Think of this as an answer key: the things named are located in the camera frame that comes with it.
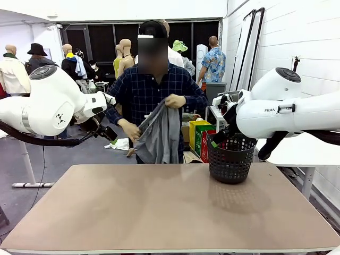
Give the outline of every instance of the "hawaiian shirt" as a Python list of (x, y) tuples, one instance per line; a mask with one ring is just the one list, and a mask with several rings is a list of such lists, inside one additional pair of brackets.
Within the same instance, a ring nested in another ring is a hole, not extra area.
[(222, 82), (225, 72), (226, 56), (218, 48), (212, 48), (203, 58), (202, 65), (207, 68), (202, 82)]

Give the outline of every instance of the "gray floor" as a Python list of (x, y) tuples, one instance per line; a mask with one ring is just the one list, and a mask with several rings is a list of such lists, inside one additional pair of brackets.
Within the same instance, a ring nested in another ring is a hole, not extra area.
[[(110, 125), (120, 138), (126, 137), (123, 131)], [(78, 137), (77, 127), (68, 128), (69, 135)], [(76, 164), (135, 164), (135, 157), (126, 157), (126, 151), (105, 149), (109, 142), (101, 137), (90, 138), (74, 147), (45, 147), (46, 169), (44, 182), (56, 182), (72, 165)], [(27, 144), (32, 168), (37, 181), (43, 173), (43, 148)], [(0, 205), (10, 220), (10, 225), (0, 223), (0, 236), (11, 230), (30, 209), (37, 193), (35, 188), (12, 188), (14, 182), (27, 182), (23, 157), (18, 140), (12, 137), (0, 139)], [(37, 201), (47, 192), (41, 188)]]

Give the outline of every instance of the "laundry basket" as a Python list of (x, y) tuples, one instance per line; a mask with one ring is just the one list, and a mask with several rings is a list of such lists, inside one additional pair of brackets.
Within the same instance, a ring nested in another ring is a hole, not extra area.
[(214, 135), (207, 135), (210, 175), (227, 184), (243, 182), (253, 161), (256, 139), (236, 134), (214, 147), (211, 144)]

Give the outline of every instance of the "ceiling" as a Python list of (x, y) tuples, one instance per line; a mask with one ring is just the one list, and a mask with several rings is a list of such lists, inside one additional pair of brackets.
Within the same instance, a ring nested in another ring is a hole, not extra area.
[(19, 24), (23, 22), (39, 23), (39, 22), (47, 22), (47, 20), (21, 14), (21, 13), (0, 10), (0, 26), (7, 25), (7, 24)]

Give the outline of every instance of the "dark blue plaid shirt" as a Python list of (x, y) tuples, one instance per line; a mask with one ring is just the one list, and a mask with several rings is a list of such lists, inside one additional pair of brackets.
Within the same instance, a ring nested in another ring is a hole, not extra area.
[[(128, 68), (110, 87), (108, 94), (115, 97), (117, 103), (131, 106), (132, 119), (128, 121), (137, 126), (145, 120), (145, 115), (149, 115), (164, 98), (171, 94), (184, 96), (186, 98), (184, 107), (190, 111), (203, 110), (208, 105), (206, 95), (190, 77), (189, 72), (174, 64), (168, 65), (168, 74), (163, 76), (160, 84), (153, 75), (139, 74), (138, 64)], [(182, 122), (182, 109), (179, 109), (179, 112), (178, 121)], [(108, 106), (106, 116), (114, 124), (123, 118), (112, 106)], [(181, 156), (184, 142), (181, 132), (179, 135), (178, 156)]]

